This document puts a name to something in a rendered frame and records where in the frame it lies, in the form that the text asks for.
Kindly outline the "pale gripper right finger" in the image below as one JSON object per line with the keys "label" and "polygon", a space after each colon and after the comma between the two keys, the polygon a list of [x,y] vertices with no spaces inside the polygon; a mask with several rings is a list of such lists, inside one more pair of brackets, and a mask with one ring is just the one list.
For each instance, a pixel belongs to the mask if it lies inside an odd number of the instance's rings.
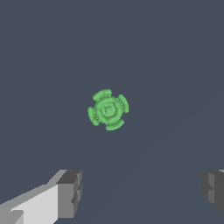
{"label": "pale gripper right finger", "polygon": [[224,214],[224,170],[202,171],[200,178],[203,196]]}

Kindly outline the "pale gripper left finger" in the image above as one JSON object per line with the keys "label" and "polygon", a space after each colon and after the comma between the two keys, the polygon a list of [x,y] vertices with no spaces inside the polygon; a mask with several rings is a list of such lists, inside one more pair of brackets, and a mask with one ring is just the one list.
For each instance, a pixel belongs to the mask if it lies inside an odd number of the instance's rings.
{"label": "pale gripper left finger", "polygon": [[82,171],[59,170],[45,185],[0,205],[0,224],[54,224],[73,218],[82,195]]}

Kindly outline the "green round knobbed object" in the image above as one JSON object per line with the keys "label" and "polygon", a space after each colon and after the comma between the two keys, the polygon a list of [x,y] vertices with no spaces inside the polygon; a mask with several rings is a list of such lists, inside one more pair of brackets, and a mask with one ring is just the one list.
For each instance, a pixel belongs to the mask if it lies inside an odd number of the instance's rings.
{"label": "green round knobbed object", "polygon": [[127,99],[119,94],[112,95],[110,89],[103,89],[93,96],[94,107],[87,109],[88,118],[94,126],[105,124],[106,130],[117,130],[124,125],[123,113],[130,111]]}

